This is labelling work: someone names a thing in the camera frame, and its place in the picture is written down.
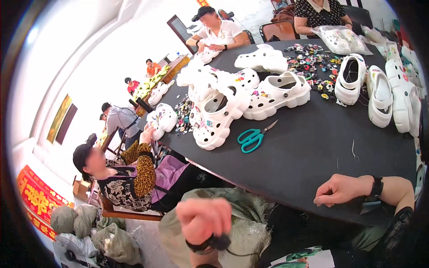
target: floral print top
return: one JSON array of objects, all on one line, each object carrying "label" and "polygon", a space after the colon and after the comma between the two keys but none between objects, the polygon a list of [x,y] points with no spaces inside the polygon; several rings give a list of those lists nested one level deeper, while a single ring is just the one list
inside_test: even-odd
[{"label": "floral print top", "polygon": [[[152,189],[155,186],[155,169],[152,159],[141,152],[150,152],[146,143],[136,141],[125,150],[116,161],[108,160],[106,165],[116,169],[117,174],[97,180],[100,191],[115,206],[121,206],[136,212],[147,211],[151,207]],[[133,163],[137,165],[121,166],[117,164]]]}]

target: red banner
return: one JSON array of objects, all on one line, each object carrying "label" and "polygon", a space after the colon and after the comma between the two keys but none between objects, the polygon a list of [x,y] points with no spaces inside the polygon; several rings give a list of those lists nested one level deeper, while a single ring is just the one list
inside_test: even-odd
[{"label": "red banner", "polygon": [[199,6],[210,6],[207,0],[196,0]]},{"label": "red banner", "polygon": [[19,172],[16,180],[31,222],[54,240],[55,232],[51,228],[52,212],[62,205],[74,208],[74,204],[46,185],[29,166]]}]

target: polka dot blouse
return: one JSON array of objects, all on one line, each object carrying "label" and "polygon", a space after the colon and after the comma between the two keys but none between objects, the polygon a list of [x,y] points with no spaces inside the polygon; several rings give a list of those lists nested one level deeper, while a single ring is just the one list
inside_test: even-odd
[{"label": "polka dot blouse", "polygon": [[[296,1],[296,10],[295,17],[307,18],[307,27],[315,28],[320,25],[341,25],[341,17],[344,17],[346,13],[344,12],[343,7],[337,0],[325,0],[329,2],[330,12],[322,10],[317,12],[307,0],[297,0]],[[323,17],[322,13],[327,14],[327,17],[330,19],[329,23]],[[311,38],[319,38],[317,35],[307,36]]]}]

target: door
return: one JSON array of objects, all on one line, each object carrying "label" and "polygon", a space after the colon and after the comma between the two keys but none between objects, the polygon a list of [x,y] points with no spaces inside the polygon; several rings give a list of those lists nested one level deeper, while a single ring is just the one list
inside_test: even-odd
[{"label": "door", "polygon": [[190,37],[192,37],[192,34],[188,33],[186,31],[186,26],[183,24],[183,22],[174,15],[168,22],[168,26],[173,30],[173,32],[177,35],[178,38],[182,41],[182,43],[189,49],[189,51],[193,54],[195,54],[198,51],[198,48],[196,46],[188,46],[186,44],[186,40],[188,40]]}]

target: teal scissors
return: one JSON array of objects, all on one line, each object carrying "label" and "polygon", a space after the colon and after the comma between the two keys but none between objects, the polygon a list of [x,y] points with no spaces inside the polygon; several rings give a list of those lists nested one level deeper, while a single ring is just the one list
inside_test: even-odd
[{"label": "teal scissors", "polygon": [[[251,153],[254,150],[256,150],[259,145],[261,145],[262,143],[262,139],[264,137],[265,132],[267,132],[267,130],[271,129],[276,123],[277,123],[278,119],[276,121],[274,121],[274,123],[272,123],[271,125],[269,125],[268,127],[264,128],[263,130],[260,129],[248,129],[246,131],[244,131],[243,133],[240,134],[240,136],[237,138],[237,141],[239,144],[242,145],[242,152],[245,154]],[[250,133],[250,135],[246,136],[244,139],[240,140],[244,135],[246,135],[247,133]],[[255,146],[253,146],[253,148],[251,148],[250,150],[246,151],[245,148],[251,144],[255,144],[257,143]]]}]

